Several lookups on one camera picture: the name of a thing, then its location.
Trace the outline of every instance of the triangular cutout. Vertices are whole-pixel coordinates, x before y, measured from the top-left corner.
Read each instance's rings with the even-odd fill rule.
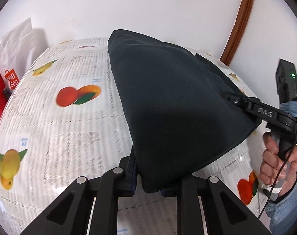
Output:
[[[223,201],[223,205],[230,224],[235,225],[247,219],[245,213],[243,213],[243,211],[233,202],[233,200],[229,198],[225,192],[221,192],[220,197]]]
[[[47,219],[60,225],[64,224],[73,199],[74,193],[69,193],[67,197],[65,197],[63,201],[49,213]]]

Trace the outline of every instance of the light blue sleeve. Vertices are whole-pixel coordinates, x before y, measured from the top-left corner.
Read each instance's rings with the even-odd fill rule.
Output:
[[[297,219],[297,182],[289,195],[277,204],[269,203],[266,214],[270,217],[273,235],[284,235]]]

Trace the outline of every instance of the fingernail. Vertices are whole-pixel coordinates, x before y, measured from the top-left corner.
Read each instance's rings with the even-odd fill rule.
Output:
[[[279,174],[279,179],[284,179],[284,177],[285,177],[285,173],[284,173],[284,172],[281,172],[281,173]]]

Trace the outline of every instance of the yellow fruit print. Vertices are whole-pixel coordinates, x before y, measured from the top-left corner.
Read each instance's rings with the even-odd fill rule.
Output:
[[[52,66],[52,64],[53,64],[54,62],[56,62],[57,60],[58,60],[58,59],[56,59],[56,60],[54,60],[54,61],[51,61],[51,62],[48,62],[48,63],[44,64],[43,66],[41,66],[41,67],[39,67],[39,68],[33,70],[33,76],[38,76],[38,75],[43,74],[43,73],[44,73],[47,69],[49,69],[49,68]]]
[[[238,79],[237,75],[235,75],[235,74],[233,74],[233,73],[229,73],[229,75],[230,75],[231,77],[233,77],[236,81],[240,81],[240,80]]]
[[[21,152],[10,149],[4,155],[0,154],[0,183],[6,190],[12,188],[13,178],[18,173],[26,152],[27,149]]]

